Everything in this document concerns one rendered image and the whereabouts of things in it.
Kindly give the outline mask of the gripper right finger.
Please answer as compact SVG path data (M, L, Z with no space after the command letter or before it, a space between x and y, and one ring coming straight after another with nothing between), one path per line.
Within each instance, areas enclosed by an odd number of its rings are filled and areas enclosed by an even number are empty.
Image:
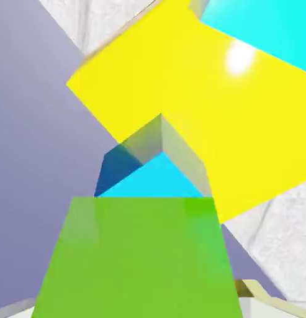
M306 308L272 297L253 279L236 279L243 318L306 318Z

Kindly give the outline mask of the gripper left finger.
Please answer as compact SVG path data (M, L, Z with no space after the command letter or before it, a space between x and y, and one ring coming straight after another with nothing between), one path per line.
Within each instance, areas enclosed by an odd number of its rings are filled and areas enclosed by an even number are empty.
M0 308L0 318L31 318L35 298L27 298Z

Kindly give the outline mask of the small green cube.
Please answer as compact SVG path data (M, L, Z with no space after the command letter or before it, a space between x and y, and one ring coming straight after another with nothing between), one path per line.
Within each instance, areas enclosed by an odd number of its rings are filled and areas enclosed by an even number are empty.
M212 198L74 198L32 318L243 318Z

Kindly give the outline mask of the small cyan cube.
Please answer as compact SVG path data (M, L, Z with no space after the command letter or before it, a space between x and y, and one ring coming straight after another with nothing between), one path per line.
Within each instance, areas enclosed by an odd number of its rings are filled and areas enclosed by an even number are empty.
M162 114L104 155L94 195L212 197L202 160Z

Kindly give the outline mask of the large yellow box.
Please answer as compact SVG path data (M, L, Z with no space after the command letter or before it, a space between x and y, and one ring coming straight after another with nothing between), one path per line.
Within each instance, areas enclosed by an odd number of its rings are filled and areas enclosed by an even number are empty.
M226 221L306 181L306 72L236 40L189 0L160 0L88 58L68 87L119 142L162 114L207 169Z

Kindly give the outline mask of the large cyan box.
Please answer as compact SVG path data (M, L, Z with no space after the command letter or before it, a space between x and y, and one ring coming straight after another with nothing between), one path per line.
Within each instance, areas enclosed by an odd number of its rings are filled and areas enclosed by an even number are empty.
M191 0L198 19L306 71L306 0Z

